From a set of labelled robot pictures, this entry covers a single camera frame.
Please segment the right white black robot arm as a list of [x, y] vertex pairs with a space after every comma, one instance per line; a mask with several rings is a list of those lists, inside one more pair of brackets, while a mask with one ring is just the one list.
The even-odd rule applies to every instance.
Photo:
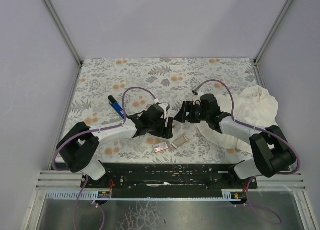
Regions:
[[275, 174], [284, 174], [284, 170], [297, 161], [279, 126], [262, 128], [238, 121], [230, 113], [221, 111], [213, 94], [204, 94], [196, 101], [184, 101], [173, 119], [181, 123], [205, 121], [212, 130], [249, 144], [253, 158], [233, 167], [239, 179], [260, 175], [270, 178]]

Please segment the blue stapler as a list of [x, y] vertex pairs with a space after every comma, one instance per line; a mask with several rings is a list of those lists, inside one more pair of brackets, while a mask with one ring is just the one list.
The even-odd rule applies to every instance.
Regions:
[[108, 96], [108, 102], [118, 115], [120, 115], [122, 118], [125, 117], [123, 108], [120, 106], [120, 104], [116, 101], [116, 99], [112, 95]]

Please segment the red white staple box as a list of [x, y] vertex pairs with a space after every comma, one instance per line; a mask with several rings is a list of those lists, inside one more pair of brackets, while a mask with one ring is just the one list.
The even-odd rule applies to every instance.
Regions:
[[168, 148], [169, 147], [168, 147], [167, 142], [156, 143], [153, 145], [153, 149], [154, 149], [155, 153], [166, 150]]

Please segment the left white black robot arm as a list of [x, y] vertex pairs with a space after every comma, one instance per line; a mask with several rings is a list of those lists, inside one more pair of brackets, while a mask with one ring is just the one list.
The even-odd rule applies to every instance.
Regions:
[[78, 122], [60, 140], [57, 153], [72, 173], [82, 172], [93, 180], [99, 180], [106, 174], [103, 164], [94, 159], [100, 145], [121, 139], [131, 139], [146, 134], [161, 138], [173, 137], [173, 117], [168, 117], [169, 103], [156, 103], [141, 114], [127, 116], [125, 122], [101, 127], [90, 127], [85, 122]]

